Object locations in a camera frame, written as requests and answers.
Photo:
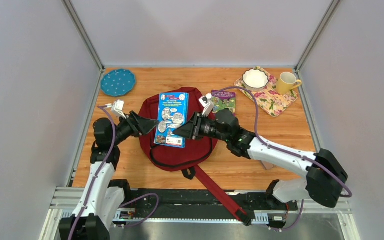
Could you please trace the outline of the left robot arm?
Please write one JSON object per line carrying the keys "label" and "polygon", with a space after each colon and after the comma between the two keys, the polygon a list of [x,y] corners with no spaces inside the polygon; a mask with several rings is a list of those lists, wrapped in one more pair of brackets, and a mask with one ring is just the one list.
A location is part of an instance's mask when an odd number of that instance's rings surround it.
{"label": "left robot arm", "polygon": [[108,240],[110,227],[120,207],[133,201],[129,182],[114,179],[121,151],[120,143],[129,137],[142,137],[159,124],[131,111],[115,124],[110,115],[96,120],[93,127],[90,171],[82,196],[70,217],[62,218],[58,231],[62,240]]}

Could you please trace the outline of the blue children's book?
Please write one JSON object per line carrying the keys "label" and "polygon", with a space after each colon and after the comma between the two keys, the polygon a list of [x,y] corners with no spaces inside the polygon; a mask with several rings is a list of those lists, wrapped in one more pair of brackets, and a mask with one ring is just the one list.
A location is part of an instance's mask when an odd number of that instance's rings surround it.
{"label": "blue children's book", "polygon": [[189,94],[186,92],[165,92],[159,94],[154,143],[157,145],[184,148],[186,140],[173,131],[187,121]]}

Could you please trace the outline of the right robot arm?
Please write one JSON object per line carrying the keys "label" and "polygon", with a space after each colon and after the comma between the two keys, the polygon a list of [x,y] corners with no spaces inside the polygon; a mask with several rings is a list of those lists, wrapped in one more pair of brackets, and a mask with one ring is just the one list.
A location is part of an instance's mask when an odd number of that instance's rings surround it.
{"label": "right robot arm", "polygon": [[270,209],[279,209],[292,200],[309,199],[335,208],[339,198],[353,196],[346,185],[348,174],[330,150],[304,151],[270,141],[241,127],[239,119],[228,109],[217,112],[214,119],[196,112],[174,134],[189,140],[220,140],[237,157],[268,162],[298,175],[299,179],[274,180],[270,184],[265,195]]}

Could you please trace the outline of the red student backpack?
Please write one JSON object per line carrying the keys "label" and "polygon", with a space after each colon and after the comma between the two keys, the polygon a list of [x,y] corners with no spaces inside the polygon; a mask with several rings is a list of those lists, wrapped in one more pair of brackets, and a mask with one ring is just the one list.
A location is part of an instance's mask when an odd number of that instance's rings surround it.
{"label": "red student backpack", "polygon": [[246,211],[199,166],[213,153],[218,140],[207,136],[192,140],[175,133],[194,112],[203,110],[200,97],[202,93],[197,88],[181,87],[147,98],[139,114],[156,119],[159,124],[151,133],[140,137],[140,146],[153,165],[167,172],[182,172],[190,180],[197,178],[236,220],[250,226],[252,219]]}

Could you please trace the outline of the purple treehouse book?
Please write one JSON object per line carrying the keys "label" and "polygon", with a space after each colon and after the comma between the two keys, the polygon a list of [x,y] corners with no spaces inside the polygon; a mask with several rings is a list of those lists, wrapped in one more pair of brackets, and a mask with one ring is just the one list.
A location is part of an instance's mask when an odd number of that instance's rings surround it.
{"label": "purple treehouse book", "polygon": [[230,91],[220,91],[216,93],[216,90],[211,91],[211,101],[214,104],[212,112],[216,114],[217,112],[229,109],[233,115],[236,114],[236,93]]}

